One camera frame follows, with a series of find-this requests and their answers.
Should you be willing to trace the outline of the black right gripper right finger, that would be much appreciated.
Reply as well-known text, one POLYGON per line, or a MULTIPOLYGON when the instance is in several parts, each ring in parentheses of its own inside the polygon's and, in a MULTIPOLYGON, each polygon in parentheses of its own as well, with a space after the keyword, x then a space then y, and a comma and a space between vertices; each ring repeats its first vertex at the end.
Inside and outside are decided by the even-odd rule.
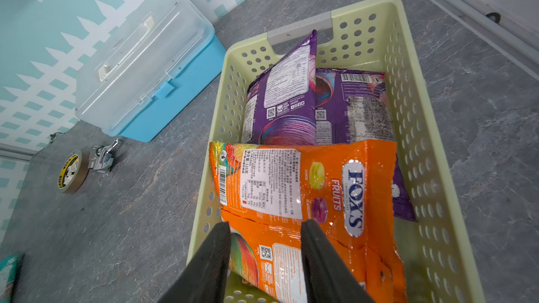
POLYGON ((314 220, 301 224, 301 255, 308 302, 372 302, 314 220))

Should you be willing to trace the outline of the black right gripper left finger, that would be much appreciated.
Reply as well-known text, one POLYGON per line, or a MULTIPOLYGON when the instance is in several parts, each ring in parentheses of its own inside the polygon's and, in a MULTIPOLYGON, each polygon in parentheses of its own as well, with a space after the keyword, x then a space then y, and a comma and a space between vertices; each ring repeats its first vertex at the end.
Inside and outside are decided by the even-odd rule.
POLYGON ((209 232, 179 279, 160 302, 223 302, 230 258, 231 232, 226 222, 209 232))

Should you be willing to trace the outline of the orange Fox's candy bag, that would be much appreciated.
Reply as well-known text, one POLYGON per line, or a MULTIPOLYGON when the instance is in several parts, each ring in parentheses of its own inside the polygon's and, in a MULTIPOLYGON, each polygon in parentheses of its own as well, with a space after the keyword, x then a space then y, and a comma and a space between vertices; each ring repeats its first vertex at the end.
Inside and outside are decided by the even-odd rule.
POLYGON ((209 158, 228 213, 289 229, 314 220, 342 245, 392 248, 397 146, 391 141, 288 147, 213 141, 209 158))

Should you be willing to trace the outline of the purple candy bag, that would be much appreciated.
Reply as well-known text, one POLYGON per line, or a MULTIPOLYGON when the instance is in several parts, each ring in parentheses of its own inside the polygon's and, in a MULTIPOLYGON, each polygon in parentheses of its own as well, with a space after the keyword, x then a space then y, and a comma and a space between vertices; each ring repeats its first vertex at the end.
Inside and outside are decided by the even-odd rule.
POLYGON ((317 30, 248 87, 241 142, 281 146, 317 144, 317 30))
POLYGON ((318 145, 396 140, 384 73, 318 68, 315 98, 318 145))

